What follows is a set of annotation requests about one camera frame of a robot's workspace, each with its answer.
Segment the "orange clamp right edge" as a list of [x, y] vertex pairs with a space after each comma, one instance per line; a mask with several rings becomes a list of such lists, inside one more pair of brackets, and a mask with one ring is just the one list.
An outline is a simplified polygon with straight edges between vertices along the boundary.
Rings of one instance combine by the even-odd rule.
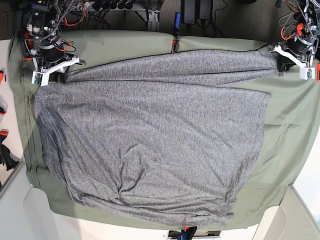
[[316, 81], [320, 81], [320, 63], [317, 64]]

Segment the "orange blue clamp bottom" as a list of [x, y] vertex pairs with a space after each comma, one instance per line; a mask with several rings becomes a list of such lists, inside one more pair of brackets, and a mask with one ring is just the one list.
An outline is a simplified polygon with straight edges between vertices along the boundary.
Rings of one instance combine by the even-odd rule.
[[192, 240], [196, 231], [196, 226], [185, 227], [181, 230], [181, 234], [177, 237], [177, 240]]

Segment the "orange black clamp top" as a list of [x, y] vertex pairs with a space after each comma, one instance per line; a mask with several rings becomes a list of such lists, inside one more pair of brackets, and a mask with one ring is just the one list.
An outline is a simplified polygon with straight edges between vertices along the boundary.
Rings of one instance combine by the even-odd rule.
[[172, 42], [172, 47], [171, 47], [171, 53], [178, 53], [179, 52], [179, 48], [180, 48], [180, 39], [181, 36], [177, 35], [175, 40], [173, 40]]

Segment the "black power adapter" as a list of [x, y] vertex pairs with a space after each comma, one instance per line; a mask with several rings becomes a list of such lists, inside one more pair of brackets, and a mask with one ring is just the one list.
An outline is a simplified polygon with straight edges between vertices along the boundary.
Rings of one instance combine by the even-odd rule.
[[210, 21], [213, 18], [212, 0], [181, 0], [180, 3], [182, 24], [194, 25], [197, 20]]

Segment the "grey heathered T-shirt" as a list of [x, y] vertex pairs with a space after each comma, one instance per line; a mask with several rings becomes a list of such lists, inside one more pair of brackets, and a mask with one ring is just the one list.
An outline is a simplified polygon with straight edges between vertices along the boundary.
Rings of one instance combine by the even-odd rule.
[[256, 164], [278, 75], [270, 46], [141, 57], [72, 72], [34, 100], [43, 161], [83, 206], [224, 227]]

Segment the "tools at left edge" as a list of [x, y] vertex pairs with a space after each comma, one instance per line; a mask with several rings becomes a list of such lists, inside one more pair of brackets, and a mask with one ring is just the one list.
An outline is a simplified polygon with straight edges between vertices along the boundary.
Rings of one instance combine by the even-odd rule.
[[0, 68], [0, 166], [13, 170], [23, 153], [9, 74]]

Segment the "aluminium frame bracket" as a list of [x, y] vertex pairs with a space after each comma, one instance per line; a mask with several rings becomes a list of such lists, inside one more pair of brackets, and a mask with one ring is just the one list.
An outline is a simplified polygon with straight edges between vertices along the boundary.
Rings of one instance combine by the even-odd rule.
[[147, 12], [147, 30], [149, 32], [158, 32], [160, 28], [160, 10], [148, 10]]

